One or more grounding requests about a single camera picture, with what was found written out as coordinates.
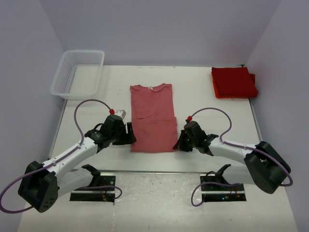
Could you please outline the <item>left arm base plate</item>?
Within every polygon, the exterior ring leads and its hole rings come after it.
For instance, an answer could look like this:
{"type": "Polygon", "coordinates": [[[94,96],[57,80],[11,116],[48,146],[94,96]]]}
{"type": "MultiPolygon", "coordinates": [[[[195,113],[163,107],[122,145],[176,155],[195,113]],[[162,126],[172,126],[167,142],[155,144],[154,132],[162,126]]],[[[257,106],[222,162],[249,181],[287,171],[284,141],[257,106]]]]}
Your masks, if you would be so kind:
{"type": "Polygon", "coordinates": [[[114,203],[116,176],[114,174],[101,174],[94,187],[100,189],[75,190],[70,194],[70,202],[110,202],[114,203]]]}

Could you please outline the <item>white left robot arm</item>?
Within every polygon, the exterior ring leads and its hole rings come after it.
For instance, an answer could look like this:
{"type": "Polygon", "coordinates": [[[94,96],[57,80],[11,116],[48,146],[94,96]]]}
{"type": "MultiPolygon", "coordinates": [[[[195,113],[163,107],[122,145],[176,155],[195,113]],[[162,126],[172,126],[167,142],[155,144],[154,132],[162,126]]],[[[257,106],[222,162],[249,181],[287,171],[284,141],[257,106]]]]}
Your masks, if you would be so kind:
{"type": "Polygon", "coordinates": [[[104,123],[98,125],[99,129],[89,130],[76,147],[44,163],[34,161],[29,164],[18,195],[43,213],[68,192],[98,189],[100,172],[96,168],[89,164],[76,171],[74,168],[109,145],[130,145],[136,142],[132,124],[124,123],[125,116],[124,110],[110,114],[104,123]]]}

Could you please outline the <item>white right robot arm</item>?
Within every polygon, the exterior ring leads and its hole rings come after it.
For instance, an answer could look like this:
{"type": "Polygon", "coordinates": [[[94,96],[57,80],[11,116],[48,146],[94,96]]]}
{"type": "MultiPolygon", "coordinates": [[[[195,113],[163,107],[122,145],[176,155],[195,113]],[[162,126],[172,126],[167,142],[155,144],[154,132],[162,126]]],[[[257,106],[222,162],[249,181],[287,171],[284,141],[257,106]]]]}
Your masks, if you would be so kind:
{"type": "Polygon", "coordinates": [[[173,147],[175,150],[218,156],[241,164],[224,165],[216,172],[215,184],[221,190],[240,184],[255,184],[263,192],[272,194],[280,186],[291,186],[291,168],[267,142],[245,145],[224,140],[221,135],[206,134],[195,121],[188,121],[173,147]]]}

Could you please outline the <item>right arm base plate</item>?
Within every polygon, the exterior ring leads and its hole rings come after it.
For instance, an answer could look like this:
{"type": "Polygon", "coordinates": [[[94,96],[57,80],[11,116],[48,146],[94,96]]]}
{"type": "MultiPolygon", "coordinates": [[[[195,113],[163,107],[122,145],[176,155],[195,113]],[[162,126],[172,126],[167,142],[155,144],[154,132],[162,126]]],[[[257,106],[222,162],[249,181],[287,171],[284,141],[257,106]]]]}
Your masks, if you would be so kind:
{"type": "MultiPolygon", "coordinates": [[[[216,182],[227,184],[227,182],[215,172],[200,176],[200,182],[216,182]]],[[[247,201],[243,184],[234,187],[207,184],[201,186],[202,201],[207,202],[244,202],[247,201]]]]}

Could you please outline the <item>pink t shirt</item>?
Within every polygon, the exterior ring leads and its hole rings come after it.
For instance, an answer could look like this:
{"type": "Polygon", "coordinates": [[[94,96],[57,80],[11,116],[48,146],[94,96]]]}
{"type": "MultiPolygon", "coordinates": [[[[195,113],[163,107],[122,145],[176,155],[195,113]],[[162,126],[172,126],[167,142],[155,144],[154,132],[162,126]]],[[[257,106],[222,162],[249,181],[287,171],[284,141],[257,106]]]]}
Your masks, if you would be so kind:
{"type": "Polygon", "coordinates": [[[130,86],[131,122],[137,141],[134,153],[174,152],[178,140],[172,84],[130,86]]]}

